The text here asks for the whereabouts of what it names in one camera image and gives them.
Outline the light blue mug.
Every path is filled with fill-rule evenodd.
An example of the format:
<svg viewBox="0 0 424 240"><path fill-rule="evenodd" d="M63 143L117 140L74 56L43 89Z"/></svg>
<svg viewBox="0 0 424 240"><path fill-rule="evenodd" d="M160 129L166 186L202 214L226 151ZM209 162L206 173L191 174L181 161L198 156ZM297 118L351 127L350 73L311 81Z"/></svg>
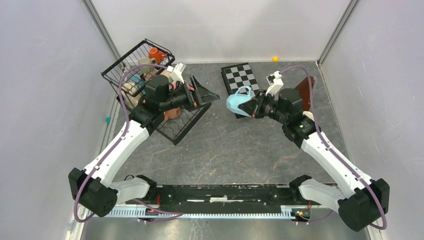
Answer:
<svg viewBox="0 0 424 240"><path fill-rule="evenodd" d="M226 107L228 110L235 114L245 117L251 117L251 114L248 114L247 112L242 110L239 105L249 102L254 97L255 94L251 86L241 86L234 94L228 96L226 100Z"/></svg>

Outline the salmon pink mug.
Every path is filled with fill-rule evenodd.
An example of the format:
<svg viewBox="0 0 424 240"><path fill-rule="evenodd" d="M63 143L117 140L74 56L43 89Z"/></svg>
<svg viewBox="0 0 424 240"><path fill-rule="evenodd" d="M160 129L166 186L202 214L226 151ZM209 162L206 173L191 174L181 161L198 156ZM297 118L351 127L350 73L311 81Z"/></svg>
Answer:
<svg viewBox="0 0 424 240"><path fill-rule="evenodd" d="M171 120L171 119L176 119L177 117L180 116L180 112L181 112L181 109L179 107L165 111L164 112L164 120L168 121L168 120Z"/></svg>

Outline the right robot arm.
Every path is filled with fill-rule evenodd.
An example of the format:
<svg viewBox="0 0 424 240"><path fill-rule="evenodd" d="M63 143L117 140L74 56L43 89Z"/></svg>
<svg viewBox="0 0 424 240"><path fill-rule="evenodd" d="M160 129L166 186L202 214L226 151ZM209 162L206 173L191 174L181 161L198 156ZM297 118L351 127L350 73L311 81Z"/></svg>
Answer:
<svg viewBox="0 0 424 240"><path fill-rule="evenodd" d="M289 199L295 204L310 200L337 213L353 231L367 226L379 230L387 227L390 187L380 178L374 180L358 169L330 142L314 119L304 113L298 90L286 88L275 100L265 90L254 94L236 92L228 97L226 106L238 115L260 119L268 117L282 125L285 136L310 155L332 177L332 187L303 175L290 184Z"/></svg>

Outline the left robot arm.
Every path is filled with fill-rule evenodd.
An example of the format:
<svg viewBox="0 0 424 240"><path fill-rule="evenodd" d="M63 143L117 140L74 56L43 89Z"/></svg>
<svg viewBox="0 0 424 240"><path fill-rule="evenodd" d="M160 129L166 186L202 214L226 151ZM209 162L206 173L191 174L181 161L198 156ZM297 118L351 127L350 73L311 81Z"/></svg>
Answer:
<svg viewBox="0 0 424 240"><path fill-rule="evenodd" d="M109 145L83 169L73 168L68 174L73 214L79 223L94 215L104 217L116 204L140 199L153 203L157 190L141 177L114 182L118 170L131 153L164 121L166 111L184 108L193 111L220 99L202 86L194 75L191 84L178 81L175 86L164 75L153 76L145 85L145 93L126 116L126 122Z"/></svg>

